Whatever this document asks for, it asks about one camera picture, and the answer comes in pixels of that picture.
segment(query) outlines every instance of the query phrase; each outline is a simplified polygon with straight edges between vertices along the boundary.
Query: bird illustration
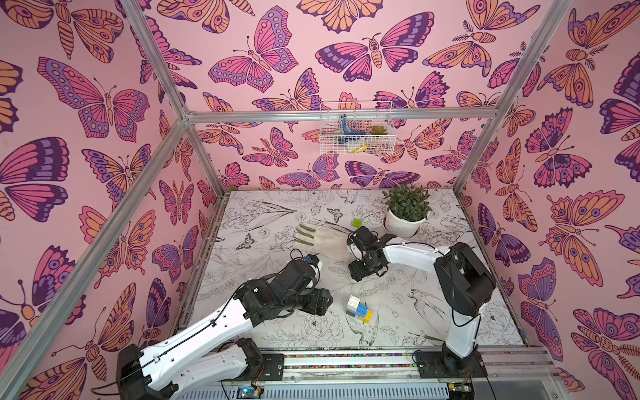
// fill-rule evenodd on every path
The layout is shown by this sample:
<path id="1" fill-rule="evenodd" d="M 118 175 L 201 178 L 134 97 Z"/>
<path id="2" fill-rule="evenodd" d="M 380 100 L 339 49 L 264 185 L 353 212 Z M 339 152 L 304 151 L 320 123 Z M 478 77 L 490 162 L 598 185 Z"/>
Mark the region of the bird illustration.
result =
<path id="1" fill-rule="evenodd" d="M 448 326 L 448 313 L 442 310 L 440 307 L 433 304 L 429 298 L 441 300 L 439 297 L 427 293 L 420 289 L 411 289 L 409 298 L 415 300 L 413 306 L 424 322 L 431 327 L 432 330 L 438 333 L 439 336 L 444 337 L 446 332 L 442 332 L 442 328 Z"/>

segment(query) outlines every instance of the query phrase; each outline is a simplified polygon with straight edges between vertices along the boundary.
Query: potted plant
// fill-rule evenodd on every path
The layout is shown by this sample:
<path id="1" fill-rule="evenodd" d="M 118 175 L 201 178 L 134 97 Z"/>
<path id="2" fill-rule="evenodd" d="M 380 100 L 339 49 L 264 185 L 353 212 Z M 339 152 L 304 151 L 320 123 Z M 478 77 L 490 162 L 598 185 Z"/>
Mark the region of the potted plant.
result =
<path id="1" fill-rule="evenodd" d="M 387 200 L 386 230 L 398 237 L 415 235 L 420 224 L 427 220 L 431 211 L 429 193 L 422 186 L 402 185 L 389 192 L 382 192 Z"/>

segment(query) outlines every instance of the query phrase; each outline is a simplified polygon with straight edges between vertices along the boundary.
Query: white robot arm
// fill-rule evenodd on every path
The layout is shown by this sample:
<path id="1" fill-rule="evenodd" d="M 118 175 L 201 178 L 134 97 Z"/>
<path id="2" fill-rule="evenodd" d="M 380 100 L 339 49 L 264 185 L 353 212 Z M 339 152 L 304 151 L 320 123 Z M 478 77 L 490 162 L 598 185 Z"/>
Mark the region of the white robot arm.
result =
<path id="1" fill-rule="evenodd" d="M 347 245 L 357 258 L 349 264 L 356 281 L 374 273 L 384 275 L 388 264 L 412 266 L 438 277 L 452 308 L 439 362 L 449 376 L 464 370 L 477 348 L 479 311 L 495 288 L 495 279 L 469 246 L 433 247 L 389 234 L 378 238 L 365 227 L 348 235 Z M 164 400 L 212 381 L 239 376 L 251 380 L 262 364 L 251 339 L 203 356 L 265 320 L 282 317 L 283 311 L 324 315 L 333 298 L 329 290 L 316 288 L 321 266 L 315 255 L 294 259 L 277 274 L 247 281 L 224 306 L 173 337 L 142 350 L 135 345 L 123 349 L 116 375 L 120 398 Z"/>

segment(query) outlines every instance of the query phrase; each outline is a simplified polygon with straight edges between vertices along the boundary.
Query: butterfly print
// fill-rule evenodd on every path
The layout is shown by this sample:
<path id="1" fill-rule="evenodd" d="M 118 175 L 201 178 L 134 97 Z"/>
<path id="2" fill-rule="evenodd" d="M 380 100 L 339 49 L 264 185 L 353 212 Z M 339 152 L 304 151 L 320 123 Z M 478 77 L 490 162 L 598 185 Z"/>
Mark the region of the butterfly print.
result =
<path id="1" fill-rule="evenodd" d="M 511 281 L 511 278 L 509 278 L 509 280 L 504 280 L 500 278 L 500 283 L 502 284 L 502 288 L 504 289 L 504 292 L 507 294 L 507 297 L 511 296 L 511 293 L 513 293 L 513 288 L 515 287 L 513 285 L 513 282 Z"/>
<path id="2" fill-rule="evenodd" d="M 558 153 L 573 148 L 560 148 L 564 140 L 570 137 L 569 135 L 560 142 L 569 128 L 572 114 L 572 108 L 561 108 L 557 114 L 545 116 L 542 128 L 536 129 L 527 139 L 527 152 L 543 153 L 536 158 L 536 162 L 544 163 L 533 175 L 534 182 L 541 188 L 549 188 L 556 182 L 568 188 L 576 178 L 584 178 L 591 169 L 591 163 L 582 157 Z"/>
<path id="3" fill-rule="evenodd" d="M 608 44 L 600 45 L 613 35 L 627 27 L 640 17 L 640 2 L 626 2 L 613 6 L 602 18 L 599 13 L 589 15 L 584 21 L 577 20 L 575 8 L 569 14 L 567 32 L 573 43 L 584 50 L 593 48 L 589 53 L 580 49 L 572 49 L 565 56 L 576 63 L 562 65 L 549 72 L 537 87 L 542 89 L 547 83 L 553 85 L 556 91 L 564 89 L 564 96 L 570 102 L 590 108 L 593 105 L 593 88 L 587 70 L 582 66 L 584 61 L 587 68 L 596 69 L 596 64 L 589 56 L 595 56 L 607 48 Z"/>
<path id="4" fill-rule="evenodd" d="M 415 172 L 389 172 L 388 170 L 376 170 L 369 164 L 360 161 L 347 161 L 344 167 L 350 177 L 349 182 L 360 185 L 361 188 L 370 183 L 378 185 L 380 189 L 396 188 L 403 184 L 411 184 L 420 179 Z"/>
<path id="5" fill-rule="evenodd" d="M 171 283 L 180 277 L 181 268 L 185 270 L 193 265 L 193 250 L 196 248 L 198 241 L 198 227 L 193 226 L 183 237 L 182 244 L 176 243 L 178 247 L 172 244 L 164 244 L 155 249 L 151 260 L 160 267 L 160 271 L 169 271 Z"/>
<path id="6" fill-rule="evenodd" d="M 615 190 L 596 193 L 587 193 L 578 196 L 575 200 L 570 197 L 562 197 L 553 201 L 551 196 L 547 196 L 551 202 L 551 218 L 556 225 L 549 228 L 547 240 L 539 242 L 542 246 L 547 243 L 549 248 L 556 255 L 562 255 L 564 261 L 571 266 L 579 277 L 586 279 L 590 285 L 602 287 L 602 275 L 600 268 L 587 246 L 580 240 L 586 225 L 596 223 L 613 212 L 625 199 L 624 195 L 616 193 Z"/>
<path id="7" fill-rule="evenodd" d="M 391 164 L 396 161 L 399 161 L 400 158 L 404 155 L 404 150 L 413 158 L 414 160 L 418 159 L 418 151 L 416 147 L 423 148 L 424 150 L 435 150 L 436 148 L 442 146 L 444 143 L 444 132 L 447 130 L 449 125 L 451 124 L 451 118 L 443 118 L 439 119 L 433 124 L 426 127 L 422 132 L 418 133 L 418 136 L 412 141 L 411 136 L 413 136 L 413 132 L 411 132 L 411 136 L 408 139 L 404 140 L 403 144 L 396 143 L 394 145 L 393 153 L 388 156 L 383 156 L 381 158 L 383 163 Z"/>
<path id="8" fill-rule="evenodd" d="M 0 96 L 15 93 L 16 87 L 22 82 L 22 68 L 0 60 Z M 0 97 L 0 133 L 13 132 L 13 124 L 20 120 L 18 109 L 13 106 L 11 99 Z"/>
<path id="9" fill-rule="evenodd" d="M 220 184 L 222 185 L 222 190 L 224 191 L 228 191 L 229 188 L 238 189 L 238 187 L 242 185 L 248 185 L 249 182 L 251 182 L 249 180 L 249 176 L 245 173 L 242 173 L 240 164 L 238 163 L 228 164 L 225 168 L 224 174 L 222 174 L 220 170 L 218 170 L 218 173 L 220 175 Z"/>
<path id="10" fill-rule="evenodd" d="M 318 50 L 316 58 L 320 64 L 336 73 L 349 67 L 342 75 L 345 82 L 356 79 L 368 81 L 371 79 L 371 64 L 382 68 L 383 58 L 393 72 L 398 72 L 404 64 L 417 60 L 416 50 L 400 46 L 422 46 L 432 26 L 433 13 L 415 14 L 392 27 L 379 43 L 375 37 L 380 33 L 376 33 L 370 38 L 362 39 L 368 39 L 369 45 L 352 42 L 332 44 Z"/>
<path id="11" fill-rule="evenodd" d="M 476 137 L 473 135 L 473 131 L 465 131 L 458 140 L 458 149 L 452 150 L 449 147 L 451 154 L 445 154 L 443 156 L 435 156 L 424 160 L 424 165 L 433 165 L 435 168 L 442 168 L 445 171 L 457 171 L 462 168 L 462 162 L 467 159 L 471 148 L 476 142 Z"/>
<path id="12" fill-rule="evenodd" d="M 216 196 L 215 190 L 213 190 L 213 186 L 201 179 L 198 181 L 198 189 L 202 193 L 202 203 L 205 207 L 216 204 L 218 197 Z"/>
<path id="13" fill-rule="evenodd" d="M 338 179 L 335 167 L 338 166 L 338 156 L 336 154 L 323 154 L 318 157 L 313 166 L 307 167 L 306 171 L 286 173 L 276 179 L 281 185 L 289 185 L 294 188 L 302 186 L 305 189 L 317 189 L 320 187 L 320 180 L 333 182 Z"/>
<path id="14" fill-rule="evenodd" d="M 29 322 L 29 326 L 33 326 L 40 317 L 39 313 L 41 314 L 47 308 L 49 302 L 75 266 L 76 262 L 67 258 L 66 250 L 49 246 L 42 254 L 33 275 L 31 302 L 27 303 L 22 280 L 18 280 L 18 284 L 22 289 L 21 302 L 14 303 L 9 301 L 6 296 L 0 296 L 0 301 L 20 307 L 22 317 Z M 83 316 L 83 310 L 86 307 L 84 299 L 86 299 L 86 296 L 82 295 L 65 324 L 70 325 Z M 0 371 L 4 369 L 4 366 L 20 346 L 26 334 L 24 323 L 20 320 L 18 314 L 0 310 Z"/>
<path id="15" fill-rule="evenodd" d="M 50 58 L 40 57 L 38 73 L 55 87 L 60 101 L 78 109 L 78 117 L 87 138 L 106 138 L 109 126 L 115 124 L 122 140 L 136 141 L 136 122 L 144 121 L 149 108 L 147 95 L 125 89 L 111 97 L 104 96 L 89 79 L 72 67 Z"/>
<path id="16" fill-rule="evenodd" d="M 327 209 L 333 215 L 333 222 L 338 223 L 341 217 L 344 217 L 344 214 L 340 212 L 340 209 Z"/>
<path id="17" fill-rule="evenodd" d="M 491 168 L 491 163 L 488 163 L 487 161 L 489 161 L 489 158 L 491 158 L 493 153 L 498 149 L 498 144 L 499 142 L 497 138 L 494 141 L 489 142 L 489 145 L 482 154 L 482 157 L 480 157 L 480 161 L 478 161 L 478 164 L 471 172 L 471 179 L 473 179 L 475 183 L 479 184 L 481 188 L 484 188 L 485 193 L 489 193 L 489 190 L 491 190 L 491 179 L 489 179 L 489 172 L 486 170 L 487 168 Z"/>
<path id="18" fill-rule="evenodd" d="M 51 209 L 67 200 L 67 191 L 57 185 L 34 182 L 65 180 L 68 155 L 67 143 L 51 137 L 30 141 L 6 156 L 0 163 L 0 184 L 7 185 L 4 191 L 0 190 L 0 217 L 15 219 L 13 201 L 35 221 L 46 222 Z"/>
<path id="19" fill-rule="evenodd" d="M 207 102 L 209 109 L 214 113 L 231 112 L 234 110 L 228 102 L 210 93 L 204 92 L 202 96 Z M 207 124 L 207 128 L 210 129 L 198 131 L 198 135 L 204 143 L 217 143 L 221 146 L 235 147 L 238 154 L 242 154 L 244 152 L 242 143 L 231 134 L 239 134 L 240 131 L 238 131 L 237 128 L 252 128 L 261 123 L 262 122 L 216 122 L 215 124 Z"/>
<path id="20" fill-rule="evenodd" d="M 200 225 L 200 238 L 204 239 L 204 234 L 209 226 L 209 219 L 205 218 L 204 214 L 202 214 L 202 211 L 200 210 L 198 210 L 198 224 Z"/>
<path id="21" fill-rule="evenodd" d="M 18 398 L 20 400 L 77 399 L 84 388 L 88 364 L 91 365 L 96 378 L 106 381 L 107 363 L 100 351 L 117 352 L 128 345 L 135 326 L 135 321 L 131 319 L 135 300 L 136 284 L 132 283 L 122 292 L 111 309 L 97 342 L 93 341 L 94 332 L 91 340 L 82 347 L 71 345 L 51 353 L 51 356 L 56 356 L 67 348 L 76 348 L 85 350 L 85 356 L 64 362 L 32 377 Z"/>
<path id="22" fill-rule="evenodd" d="M 458 101 L 458 105 L 460 107 L 495 107 L 498 104 L 498 100 L 500 100 L 500 92 L 494 93 L 489 96 L 485 96 L 483 93 L 480 95 L 484 98 L 481 100 L 478 96 L 474 95 L 471 92 L 459 92 L 456 96 L 456 100 Z M 466 121 L 469 118 L 460 118 L 461 121 Z"/>
<path id="23" fill-rule="evenodd" d="M 338 109 L 360 109 L 361 105 L 351 93 L 340 93 L 340 101 L 338 101 Z M 351 128 L 359 132 L 369 132 L 371 129 L 371 120 L 350 120 Z M 304 132 L 302 137 L 314 143 L 320 143 L 320 129 L 312 129 Z"/>
<path id="24" fill-rule="evenodd" d="M 443 76 L 436 71 L 430 73 L 418 88 L 415 93 L 415 100 L 413 99 L 413 91 L 415 87 L 411 88 L 411 95 L 407 96 L 404 90 L 400 90 L 406 100 L 398 95 L 394 95 L 390 92 L 376 92 L 376 96 L 373 101 L 377 102 L 376 108 L 388 109 L 388 108 L 435 108 L 444 107 L 443 96 L 447 93 L 449 87 L 442 81 Z M 394 120 L 394 126 L 397 128 L 403 126 L 406 120 Z"/>
<path id="25" fill-rule="evenodd" d="M 640 94 L 637 87 L 640 84 L 640 53 L 634 56 L 627 67 L 622 71 L 613 92 L 631 100 L 640 106 Z M 622 141 L 630 141 L 640 138 L 640 108 L 626 101 L 607 99 L 600 105 L 600 114 L 604 116 L 604 122 L 600 132 L 610 134 L 631 127 L 623 136 Z M 626 166 L 631 172 L 631 179 L 640 182 L 640 141 L 622 150 L 616 156 L 616 164 Z"/>
<path id="26" fill-rule="evenodd" d="M 158 327 L 169 322 L 170 307 L 171 298 L 166 296 L 166 289 L 162 281 L 154 278 L 147 297 L 147 329 L 145 329 L 145 325 L 142 326 L 142 336 L 138 340 L 139 346 L 140 341 L 145 340 L 140 346 L 141 349 L 160 343 L 160 340 L 155 340 L 161 333 Z"/>
<path id="27" fill-rule="evenodd" d="M 273 84 L 270 70 L 281 74 L 290 71 L 298 62 L 286 48 L 291 39 L 287 28 L 289 13 L 278 6 L 266 12 L 258 22 L 253 35 L 253 48 L 247 56 L 233 56 L 218 61 L 209 71 L 215 82 L 227 82 L 233 86 L 247 83 L 264 93 Z"/>
<path id="28" fill-rule="evenodd" d="M 4 13 L 14 22 L 26 28 L 42 29 L 53 18 L 53 8 L 56 9 L 58 21 L 58 34 L 60 44 L 67 58 L 71 60 L 74 51 L 74 32 L 71 23 L 76 29 L 80 41 L 96 60 L 110 63 L 113 59 L 113 49 L 109 44 L 115 42 L 124 28 L 122 19 L 114 13 L 98 8 L 86 8 L 84 10 L 69 11 L 69 2 L 54 3 L 52 1 L 25 0 L 11 2 L 3 0 L 0 7 Z"/>
<path id="29" fill-rule="evenodd" d="M 184 190 L 184 182 L 180 184 L 180 190 L 173 182 L 173 190 L 162 179 L 158 182 L 160 193 L 164 196 L 164 209 L 169 213 L 171 223 L 177 224 L 182 220 L 187 223 L 188 211 L 191 209 L 191 196 L 193 196 L 193 184 Z"/>
<path id="30" fill-rule="evenodd" d="M 250 163 L 260 163 L 264 166 L 270 166 L 275 163 L 276 166 L 284 168 L 287 166 L 285 161 L 289 161 L 290 158 L 298 158 L 298 153 L 292 150 L 293 144 L 284 138 L 282 131 L 278 128 L 271 128 L 271 145 L 265 139 L 260 138 L 260 141 L 264 147 L 252 146 L 252 149 L 265 153 L 248 154 L 242 157 L 243 160 Z"/>
<path id="31" fill-rule="evenodd" d="M 247 234 L 244 237 L 244 241 L 236 247 L 236 250 L 242 250 L 243 248 L 251 248 L 251 245 L 255 243 L 255 240 L 251 238 L 251 234 Z"/>
<path id="32" fill-rule="evenodd" d="M 453 41 L 460 42 L 469 38 L 472 40 L 440 50 L 425 58 L 422 63 L 438 68 L 451 68 L 458 64 L 461 64 L 462 68 L 471 68 L 477 65 L 482 67 L 482 76 L 486 77 L 491 70 L 491 56 L 479 44 L 492 43 L 496 37 L 482 31 L 512 28 L 526 21 L 539 8 L 540 6 L 533 6 L 523 13 L 517 13 L 507 1 L 498 5 L 498 0 L 467 0 L 469 16 L 478 31 L 474 32 L 474 27 L 464 20 L 462 26 L 466 33 L 456 36 Z"/>
<path id="33" fill-rule="evenodd" d="M 509 53 L 509 55 L 511 57 L 516 57 L 516 56 L 521 57 L 522 54 L 524 54 L 525 50 L 527 50 L 527 43 L 522 42 L 520 44 L 520 50 Z M 547 46 L 543 50 L 542 54 L 540 54 L 540 61 L 542 62 L 546 61 L 546 57 L 544 54 L 547 52 L 547 50 L 549 50 L 549 46 Z M 493 70 L 493 74 L 489 77 L 489 83 L 487 84 L 487 86 L 491 89 L 495 89 L 498 86 L 502 86 L 507 82 L 509 82 L 509 79 L 511 79 L 511 74 L 516 69 L 516 66 L 518 65 L 519 61 L 520 61 L 520 58 L 507 60 L 504 63 L 500 64 L 498 67 L 496 67 L 496 69 Z M 540 63 L 539 62 L 536 63 L 533 70 L 529 74 L 529 77 L 527 78 L 527 82 L 522 87 L 522 95 L 524 97 L 529 96 L 531 92 L 536 88 L 536 85 L 538 84 L 538 80 L 540 80 Z"/>
<path id="34" fill-rule="evenodd" d="M 538 230 L 538 223 L 533 216 L 529 206 L 522 200 L 522 197 L 516 191 L 525 193 L 520 189 L 518 182 L 524 176 L 524 165 L 522 166 L 522 176 L 516 181 L 518 175 L 518 167 L 520 166 L 520 139 L 513 141 L 509 152 L 504 158 L 504 161 L 500 160 L 495 167 L 495 176 L 507 186 L 498 189 L 495 192 L 496 196 L 507 196 L 502 205 L 502 216 L 505 220 L 521 224 L 531 232 Z"/>
<path id="35" fill-rule="evenodd" d="M 491 243 L 495 247 L 495 259 L 502 261 L 504 266 L 510 266 L 511 261 L 519 264 L 531 258 L 531 252 L 519 239 L 502 233 L 504 228 L 496 223 L 491 211 L 482 203 L 478 204 L 478 223 L 484 225 L 478 228 L 484 245 Z"/>
<path id="36" fill-rule="evenodd" d="M 627 356 L 637 356 L 638 347 L 615 344 L 612 340 L 632 340 L 640 336 L 640 316 L 631 312 L 619 316 L 603 308 L 594 309 L 593 317 L 587 310 L 574 310 L 573 316 L 584 326 L 578 325 L 582 335 L 572 332 L 571 339 L 580 350 L 589 353 L 591 367 L 611 382 L 621 399 L 636 399 L 634 389 L 614 355 L 635 377 L 637 369 Z"/>
<path id="37" fill-rule="evenodd" d="M 125 162 L 121 157 L 122 164 L 112 157 L 98 150 L 84 148 L 82 150 L 84 158 L 89 162 L 96 178 L 102 183 L 106 183 L 107 192 L 113 203 L 111 210 L 115 210 L 127 190 L 133 182 L 140 176 L 142 169 L 151 158 L 151 145 L 148 143 L 138 149 L 129 163 L 129 157 Z"/>
<path id="38" fill-rule="evenodd" d="M 584 390 L 584 384 L 576 379 L 575 376 L 567 372 L 565 369 L 556 367 L 556 371 L 558 372 L 558 376 L 562 378 L 564 388 L 567 390 L 567 392 L 580 392 Z"/>
<path id="39" fill-rule="evenodd" d="M 318 96 L 320 86 L 311 68 L 307 68 L 296 82 L 296 88 L 286 99 L 266 98 L 254 100 L 252 104 L 264 111 L 304 111 L 323 108 L 322 99 Z"/>
<path id="40" fill-rule="evenodd" d="M 145 17 L 147 19 L 147 25 L 153 34 L 153 37 L 156 40 L 156 44 L 162 53 L 164 58 L 164 62 L 169 70 L 169 74 L 173 78 L 173 82 L 177 86 L 182 86 L 185 88 L 197 89 L 198 86 L 191 82 L 189 79 L 184 76 L 178 74 L 176 71 L 180 70 L 176 64 L 181 65 L 200 65 L 202 61 L 197 58 L 186 54 L 184 51 L 180 51 L 178 49 L 171 49 L 171 45 L 169 41 L 164 37 L 164 33 L 158 27 L 158 24 L 155 19 L 151 17 Z M 144 50 L 142 44 L 138 40 L 138 36 L 131 27 L 131 33 L 133 34 L 133 38 L 136 40 L 136 44 L 138 45 L 138 50 L 140 51 L 140 55 L 142 56 L 142 64 L 140 65 L 140 83 L 147 83 L 150 77 L 154 77 L 154 80 L 157 79 L 156 72 L 154 71 L 153 65 L 149 61 L 147 56 L 147 52 Z M 164 88 L 160 85 L 158 81 L 158 100 L 162 103 L 164 99 Z"/>
<path id="41" fill-rule="evenodd" d="M 260 179 L 260 188 L 262 190 L 274 190 L 274 189 L 280 190 L 280 188 L 276 188 L 276 184 L 271 182 L 269 179 L 263 176 L 260 176 L 259 179 Z"/>
<path id="42" fill-rule="evenodd" d="M 79 217 L 82 221 L 80 230 L 84 233 L 84 240 L 91 243 L 107 219 L 87 205 L 82 208 L 82 214 Z M 142 268 L 142 264 L 147 259 L 147 245 L 151 241 L 155 227 L 156 214 L 154 210 L 150 210 L 140 217 L 133 228 L 131 228 L 131 221 L 129 221 L 129 228 L 116 239 L 116 243 L 109 250 L 106 260 L 102 262 L 98 270 L 100 278 L 93 287 L 98 289 L 102 279 L 118 272 L 122 264 L 130 269 L 140 269 L 144 275 L 145 270 Z"/>
<path id="43" fill-rule="evenodd" d="M 247 0 L 229 0 L 231 4 L 238 7 L 240 11 L 255 16 L 251 4 Z M 229 26 L 229 10 L 225 0 L 203 0 L 203 1 L 185 1 L 185 0 L 161 0 L 158 3 L 157 10 L 165 17 L 187 20 L 190 22 L 202 21 L 202 29 L 211 33 L 222 33 Z"/>
<path id="44" fill-rule="evenodd" d="M 516 98 L 516 101 L 509 107 L 509 112 L 504 118 L 504 123 L 502 123 L 503 128 L 509 125 L 507 128 L 507 137 L 509 138 L 518 132 L 518 127 L 525 126 L 536 118 L 535 111 L 532 109 L 519 109 L 520 107 L 525 106 L 523 104 L 518 105 L 518 99 Z"/>
<path id="45" fill-rule="evenodd" d="M 302 0 L 296 7 L 314 17 L 323 16 L 323 25 L 330 31 L 350 32 L 358 18 L 375 17 L 383 0 Z"/>
<path id="46" fill-rule="evenodd" d="M 527 301 L 520 303 L 522 319 L 536 329 L 538 340 L 547 347 L 551 358 L 562 361 L 560 334 L 554 324 L 555 317 L 552 319 L 549 316 L 549 305 L 545 303 L 556 288 L 556 265 L 550 259 L 543 258 L 540 264 L 531 268 L 530 275 L 518 275 L 518 287 L 527 297 Z"/>

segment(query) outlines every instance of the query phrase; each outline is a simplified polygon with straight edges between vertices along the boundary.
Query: stacked toy blocks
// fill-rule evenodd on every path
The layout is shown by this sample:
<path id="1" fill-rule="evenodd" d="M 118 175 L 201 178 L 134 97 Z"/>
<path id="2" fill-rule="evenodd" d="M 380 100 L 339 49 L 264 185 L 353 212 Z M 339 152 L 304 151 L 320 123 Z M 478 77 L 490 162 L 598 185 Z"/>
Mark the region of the stacked toy blocks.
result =
<path id="1" fill-rule="evenodd" d="M 347 315 L 358 318 L 365 324 L 371 321 L 371 311 L 364 304 L 360 304 L 360 298 L 350 296 L 347 302 Z"/>

